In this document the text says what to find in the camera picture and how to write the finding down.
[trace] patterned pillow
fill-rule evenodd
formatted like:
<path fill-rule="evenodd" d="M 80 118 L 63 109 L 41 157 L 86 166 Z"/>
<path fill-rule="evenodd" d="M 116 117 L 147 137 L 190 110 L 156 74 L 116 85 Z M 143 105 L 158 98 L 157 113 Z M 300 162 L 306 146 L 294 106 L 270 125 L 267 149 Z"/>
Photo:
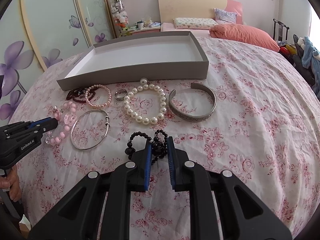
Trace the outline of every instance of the patterned pillow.
<path fill-rule="evenodd" d="M 218 24 L 228 24 L 228 23 L 236 23 L 236 13 L 226 12 L 220 9 L 214 9 L 215 11 L 215 20 Z"/>
<path fill-rule="evenodd" d="M 217 25 L 215 20 L 206 18 L 175 18 L 173 21 L 176 29 L 210 30 Z"/>

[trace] orange pillow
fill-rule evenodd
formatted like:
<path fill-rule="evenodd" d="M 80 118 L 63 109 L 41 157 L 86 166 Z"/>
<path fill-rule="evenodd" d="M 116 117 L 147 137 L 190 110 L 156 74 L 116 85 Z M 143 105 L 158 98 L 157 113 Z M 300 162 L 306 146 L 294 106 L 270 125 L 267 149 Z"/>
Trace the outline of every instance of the orange pillow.
<path fill-rule="evenodd" d="M 211 27 L 211 37 L 240 41 L 279 52 L 280 48 L 270 35 L 260 29 L 242 24 L 219 24 Z"/>

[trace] wooden chair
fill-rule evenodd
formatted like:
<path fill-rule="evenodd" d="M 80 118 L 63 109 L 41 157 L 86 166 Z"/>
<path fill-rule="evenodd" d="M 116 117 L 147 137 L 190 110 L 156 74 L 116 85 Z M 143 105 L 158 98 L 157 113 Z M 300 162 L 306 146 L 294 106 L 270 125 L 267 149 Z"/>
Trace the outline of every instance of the wooden chair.
<path fill-rule="evenodd" d="M 275 27 L 273 29 L 273 39 L 275 40 L 276 37 L 276 24 L 279 24 L 279 33 L 278 33 L 278 40 L 275 41 L 282 41 L 283 38 L 283 27 L 287 29 L 287 33 L 285 36 L 285 40 L 288 40 L 288 30 L 290 29 L 289 27 L 285 26 L 284 23 L 277 21 L 276 19 L 273 19 L 273 21 L 275 22 Z"/>

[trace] floral bedsheet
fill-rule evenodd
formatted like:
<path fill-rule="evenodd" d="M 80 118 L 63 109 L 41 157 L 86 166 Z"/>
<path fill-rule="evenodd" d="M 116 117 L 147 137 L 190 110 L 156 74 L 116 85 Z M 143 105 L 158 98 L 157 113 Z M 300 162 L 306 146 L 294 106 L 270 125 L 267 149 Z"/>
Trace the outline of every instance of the floral bedsheet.
<path fill-rule="evenodd" d="M 133 132 L 152 136 L 155 130 L 164 129 L 191 160 L 210 171 L 233 171 L 294 236 L 303 229 L 319 204 L 319 101 L 278 53 L 236 41 L 201 37 L 198 41 L 210 61 L 206 80 L 158 80 L 154 84 L 167 93 L 175 89 L 175 105 L 200 115 L 212 102 L 207 94 L 189 86 L 201 82 L 217 95 L 214 114 L 194 124 L 169 110 L 163 121 L 144 126 L 125 115 L 121 102 L 112 100 L 106 109 L 111 128 L 99 146 L 82 152 L 69 138 L 54 147 L 43 143 L 18 163 L 31 224 L 89 171 L 105 173 L 126 162 L 124 150 Z M 23 98 L 11 122 L 39 120 L 49 116 L 53 106 L 61 106 L 67 92 L 56 79 L 75 58 L 51 66 Z M 113 95 L 118 89 L 136 86 L 138 82 L 108 85 Z M 103 90 L 97 90 L 94 101 L 106 101 Z M 139 93 L 133 105 L 142 115 L 153 116 L 159 109 L 151 91 Z M 77 104 L 77 114 L 88 110 L 87 105 Z M 104 129 L 102 116 L 89 115 L 76 128 L 76 143 L 92 145 Z M 137 150 L 145 144 L 139 139 L 133 141 Z M 132 193 L 130 225 L 132 239 L 189 239 L 189 196 L 172 191 L 167 158 L 152 166 L 149 190 Z"/>

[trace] human hand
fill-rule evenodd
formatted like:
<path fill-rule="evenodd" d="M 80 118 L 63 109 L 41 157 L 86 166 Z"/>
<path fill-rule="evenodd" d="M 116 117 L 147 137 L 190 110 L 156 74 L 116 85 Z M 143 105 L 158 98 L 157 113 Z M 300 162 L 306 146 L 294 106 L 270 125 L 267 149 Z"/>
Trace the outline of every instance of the human hand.
<path fill-rule="evenodd" d="M 9 196 L 13 202 L 17 202 L 22 197 L 22 192 L 19 185 L 18 169 L 14 165 L 11 168 L 7 178 L 0 177 L 0 189 L 10 188 Z"/>

